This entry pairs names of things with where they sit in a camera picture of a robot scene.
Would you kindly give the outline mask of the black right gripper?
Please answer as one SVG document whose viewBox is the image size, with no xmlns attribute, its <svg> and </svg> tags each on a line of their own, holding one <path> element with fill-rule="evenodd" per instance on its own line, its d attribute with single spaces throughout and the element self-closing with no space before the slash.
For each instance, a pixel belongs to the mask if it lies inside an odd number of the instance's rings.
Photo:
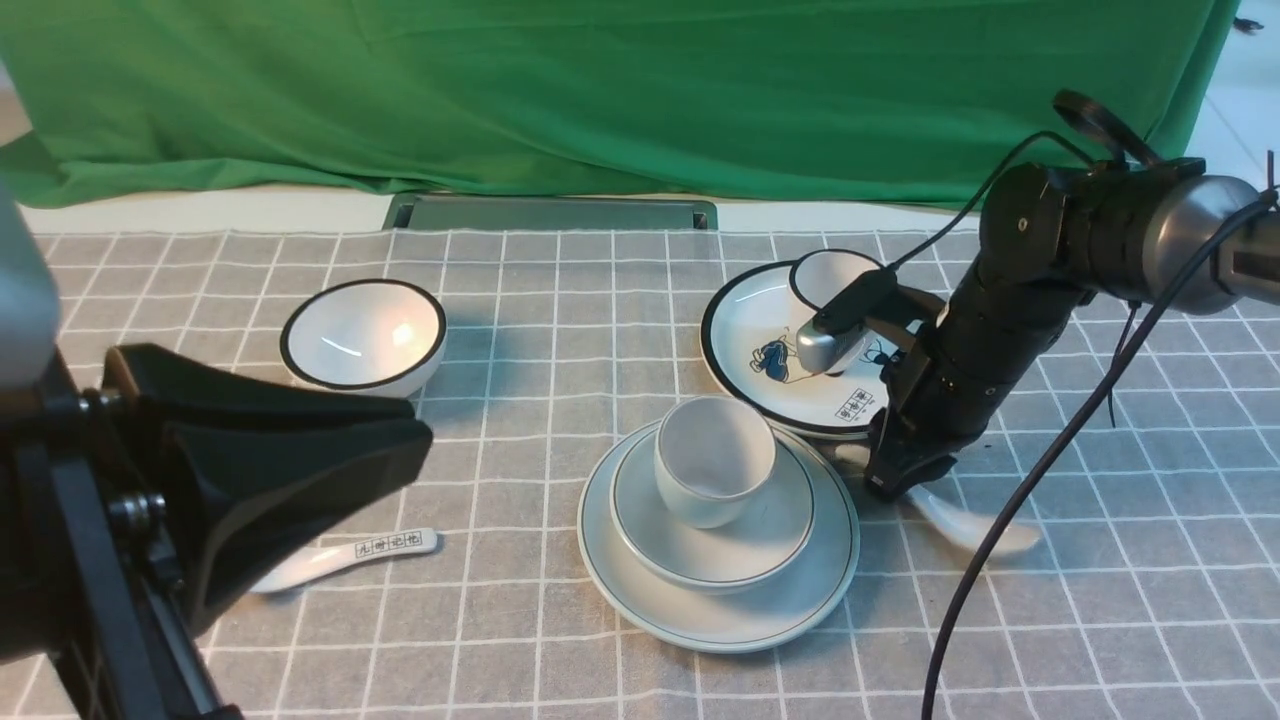
<svg viewBox="0 0 1280 720">
<path fill-rule="evenodd" d="M 978 441 L 1037 357 L 1061 336 L 1085 287 L 1056 269 L 1068 202 L 1088 170 L 1019 165 L 989 190 L 979 249 L 945 311 L 882 372 L 865 487 L 883 501 L 945 475 Z"/>
</svg>

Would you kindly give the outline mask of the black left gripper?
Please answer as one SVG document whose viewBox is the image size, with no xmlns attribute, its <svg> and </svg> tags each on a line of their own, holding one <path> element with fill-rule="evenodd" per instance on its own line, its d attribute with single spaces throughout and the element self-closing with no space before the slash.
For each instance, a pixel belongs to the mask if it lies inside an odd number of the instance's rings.
<svg viewBox="0 0 1280 720">
<path fill-rule="evenodd" d="M 412 484 L 433 432 L 404 398 L 257 380 L 151 343 L 108 350 L 105 388 L 110 409 L 54 354 L 3 392 L 3 661 L 47 657 L 78 719 L 238 719 L 193 632 Z M 150 566 L 170 550 L 159 495 L 183 582 Z"/>
</svg>

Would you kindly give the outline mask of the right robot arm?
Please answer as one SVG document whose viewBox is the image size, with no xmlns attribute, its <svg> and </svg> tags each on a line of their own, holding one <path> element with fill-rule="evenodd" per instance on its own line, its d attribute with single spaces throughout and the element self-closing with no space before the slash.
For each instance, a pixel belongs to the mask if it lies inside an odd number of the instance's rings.
<svg viewBox="0 0 1280 720">
<path fill-rule="evenodd" d="M 1258 196 L 1193 158 L 1139 170 L 1027 163 L 1002 173 L 965 275 L 881 374 L 888 401 L 872 423 L 867 488 L 892 501 L 945 475 L 1078 306 L 1098 293 L 1153 304 Z"/>
</svg>

